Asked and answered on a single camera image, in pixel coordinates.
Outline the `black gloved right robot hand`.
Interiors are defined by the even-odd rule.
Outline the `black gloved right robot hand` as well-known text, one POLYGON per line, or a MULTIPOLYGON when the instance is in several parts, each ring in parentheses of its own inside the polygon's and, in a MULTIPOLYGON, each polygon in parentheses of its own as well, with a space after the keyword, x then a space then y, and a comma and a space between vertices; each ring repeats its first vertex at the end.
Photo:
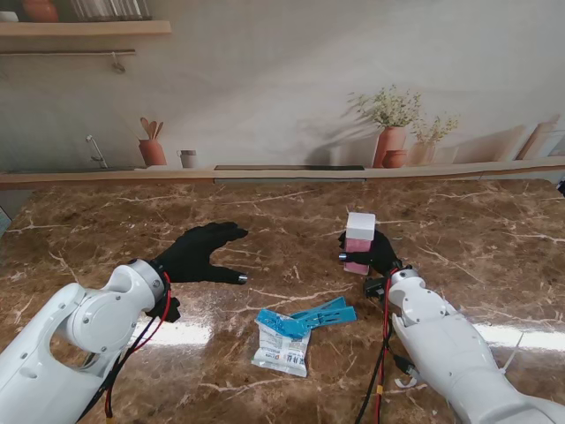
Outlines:
POLYGON ((359 266, 367 266, 383 276, 394 269, 403 267, 402 261, 396 256, 388 238, 379 230, 374 230, 373 240, 366 252, 353 252, 348 248, 346 246, 346 232, 343 232, 338 240, 340 248, 343 250, 343 253, 340 254, 340 260, 346 264, 354 263, 359 266))

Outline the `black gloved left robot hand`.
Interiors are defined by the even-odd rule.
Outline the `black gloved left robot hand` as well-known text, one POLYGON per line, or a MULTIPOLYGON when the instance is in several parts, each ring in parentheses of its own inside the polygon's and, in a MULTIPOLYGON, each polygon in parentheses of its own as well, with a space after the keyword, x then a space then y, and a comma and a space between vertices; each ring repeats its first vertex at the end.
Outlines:
POLYGON ((213 265, 211 255, 229 242, 247 235, 247 230, 233 222, 197 226, 187 230, 148 263, 160 276, 167 274, 172 283, 245 284, 245 273, 213 265))

